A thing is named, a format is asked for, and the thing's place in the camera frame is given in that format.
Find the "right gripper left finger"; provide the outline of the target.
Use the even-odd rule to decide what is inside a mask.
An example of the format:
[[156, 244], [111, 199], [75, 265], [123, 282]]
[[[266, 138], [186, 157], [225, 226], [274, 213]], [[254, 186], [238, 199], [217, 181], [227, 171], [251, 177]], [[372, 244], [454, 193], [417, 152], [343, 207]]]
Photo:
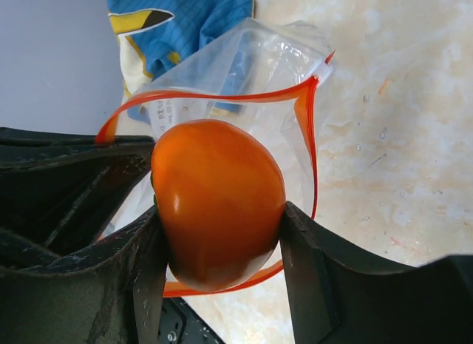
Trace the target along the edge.
[[166, 255], [157, 213], [105, 229], [154, 141], [1, 129], [1, 341], [155, 343]]

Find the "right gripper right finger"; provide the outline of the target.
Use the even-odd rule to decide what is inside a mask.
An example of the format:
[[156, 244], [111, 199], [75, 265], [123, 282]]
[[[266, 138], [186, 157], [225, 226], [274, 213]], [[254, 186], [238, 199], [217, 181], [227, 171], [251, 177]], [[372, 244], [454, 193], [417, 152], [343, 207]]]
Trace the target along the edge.
[[472, 341], [471, 256], [407, 266], [345, 240], [292, 203], [280, 243], [297, 343]]

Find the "orange persimmon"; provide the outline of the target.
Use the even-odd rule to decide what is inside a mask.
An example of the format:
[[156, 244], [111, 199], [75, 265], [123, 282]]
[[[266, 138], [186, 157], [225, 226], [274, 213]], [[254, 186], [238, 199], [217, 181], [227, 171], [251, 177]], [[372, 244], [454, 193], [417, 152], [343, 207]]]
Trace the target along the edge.
[[237, 286], [273, 254], [286, 202], [282, 172], [240, 128], [214, 119], [172, 127], [154, 147], [152, 185], [171, 272], [187, 288]]

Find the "clear orange zip top bag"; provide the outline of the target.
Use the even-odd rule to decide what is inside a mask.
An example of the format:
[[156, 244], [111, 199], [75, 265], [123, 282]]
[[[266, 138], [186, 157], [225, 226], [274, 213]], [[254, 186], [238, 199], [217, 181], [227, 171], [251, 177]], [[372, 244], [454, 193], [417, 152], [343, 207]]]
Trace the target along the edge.
[[[333, 74], [333, 51], [317, 29], [302, 21], [279, 26], [246, 19], [155, 81], [144, 84], [101, 128], [96, 141], [145, 135], [155, 145], [172, 127], [214, 119], [258, 140], [277, 162], [287, 199], [314, 215], [318, 198], [316, 129], [327, 114], [317, 102]], [[118, 228], [148, 208], [158, 208], [152, 171], [112, 219]], [[226, 290], [192, 290], [173, 275], [165, 297], [225, 293], [261, 283], [280, 272], [271, 256], [250, 279]]]

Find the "blue Pikachu cloth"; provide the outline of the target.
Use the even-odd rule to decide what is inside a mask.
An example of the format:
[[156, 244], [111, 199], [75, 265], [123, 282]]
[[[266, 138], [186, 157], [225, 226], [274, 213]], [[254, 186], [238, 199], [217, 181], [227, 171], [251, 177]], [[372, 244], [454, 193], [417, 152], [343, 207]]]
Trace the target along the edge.
[[190, 55], [254, 16], [254, 0], [107, 0], [126, 101]]

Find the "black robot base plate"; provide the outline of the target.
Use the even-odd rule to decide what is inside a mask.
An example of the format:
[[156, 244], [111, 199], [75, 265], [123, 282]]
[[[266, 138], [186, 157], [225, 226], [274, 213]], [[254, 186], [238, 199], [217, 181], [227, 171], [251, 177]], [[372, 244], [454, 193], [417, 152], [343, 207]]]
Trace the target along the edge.
[[162, 303], [159, 344], [225, 344], [225, 341], [181, 297]]

